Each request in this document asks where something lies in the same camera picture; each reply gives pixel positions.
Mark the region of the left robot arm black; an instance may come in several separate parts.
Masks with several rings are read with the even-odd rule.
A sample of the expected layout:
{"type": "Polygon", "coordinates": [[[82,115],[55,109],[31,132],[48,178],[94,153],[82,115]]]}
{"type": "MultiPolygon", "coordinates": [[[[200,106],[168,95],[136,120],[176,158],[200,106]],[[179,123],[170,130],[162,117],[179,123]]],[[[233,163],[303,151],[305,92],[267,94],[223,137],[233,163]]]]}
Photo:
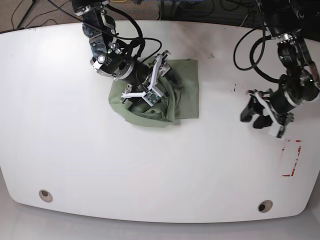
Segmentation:
{"type": "Polygon", "coordinates": [[[256,0],[254,5],[261,19],[264,32],[249,53],[254,70],[265,80],[278,85],[277,91],[248,91],[250,100],[240,115],[240,121],[248,123],[254,115],[255,129],[279,124],[280,130],[294,120],[292,110],[303,102],[311,102],[320,94],[320,76],[312,60],[304,38],[297,9],[290,0],[256,0]],[[254,60],[259,44],[265,45],[271,39],[278,39],[277,54],[286,73],[279,79],[262,72],[254,60]]]}

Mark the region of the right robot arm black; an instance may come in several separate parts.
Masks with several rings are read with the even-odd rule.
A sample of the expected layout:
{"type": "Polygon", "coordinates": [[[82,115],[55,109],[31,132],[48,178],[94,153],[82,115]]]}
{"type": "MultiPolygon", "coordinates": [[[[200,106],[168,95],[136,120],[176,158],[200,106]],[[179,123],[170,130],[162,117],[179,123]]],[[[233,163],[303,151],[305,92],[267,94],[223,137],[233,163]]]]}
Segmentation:
{"type": "Polygon", "coordinates": [[[149,106],[154,106],[167,91],[160,89],[160,78],[166,78],[172,87],[179,83],[166,62],[169,52],[154,53],[154,60],[146,63],[139,60],[145,48],[146,40],[137,22],[127,13],[110,5],[108,0],[73,0],[73,12],[82,17],[83,33],[89,38],[92,51],[92,68],[100,75],[122,81],[120,102],[130,100],[136,103],[139,98],[149,106]],[[129,43],[117,36],[115,20],[108,15],[110,10],[131,22],[137,31],[137,37],[129,43]]]}

